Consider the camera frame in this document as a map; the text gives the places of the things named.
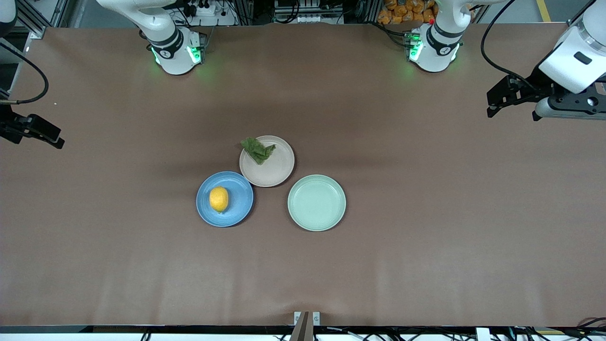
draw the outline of blue plate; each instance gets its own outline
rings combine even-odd
[[[208,200],[210,191],[216,186],[223,186],[229,196],[229,204],[221,213],[210,207]],[[246,178],[235,172],[219,172],[204,180],[198,189],[196,207],[204,221],[218,228],[226,228],[246,218],[253,207],[253,199],[253,187]]]

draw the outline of brown table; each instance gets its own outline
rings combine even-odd
[[[497,25],[495,61],[522,75],[562,24]],[[446,71],[424,73],[361,25],[220,28],[204,66],[169,76],[136,30],[49,29],[48,75],[16,108],[65,148],[0,141],[0,323],[576,325],[606,315],[606,123],[486,117],[503,77],[471,26]],[[24,68],[15,98],[41,80]],[[255,188],[250,216],[205,224],[199,185],[238,171],[238,141],[294,148],[291,178]],[[347,212],[327,232],[291,221],[308,174]]]

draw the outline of lemon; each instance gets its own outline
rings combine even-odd
[[[219,213],[223,212],[229,204],[229,195],[222,186],[213,188],[208,199],[210,200],[210,207]]]

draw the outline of yellow tape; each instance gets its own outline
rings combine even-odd
[[[539,6],[539,12],[541,13],[543,22],[551,22],[549,12],[547,11],[547,5],[545,5],[545,0],[536,0],[536,5]]]

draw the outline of plate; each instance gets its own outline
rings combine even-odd
[[[227,208],[219,213],[210,207],[208,196],[216,186],[223,186],[227,190],[229,203]],[[196,207],[200,217],[207,223],[226,228],[242,221],[253,207],[253,187],[242,175],[236,172],[219,172],[208,177],[196,196]]]
[[[326,175],[308,175],[290,189],[288,213],[300,227],[309,231],[328,230],[345,214],[345,192]]]
[[[276,145],[263,164],[257,164],[252,157],[242,150],[240,153],[240,171],[251,184],[259,187],[273,187],[284,182],[295,168],[295,153],[283,139],[266,135],[257,137],[263,146]]]

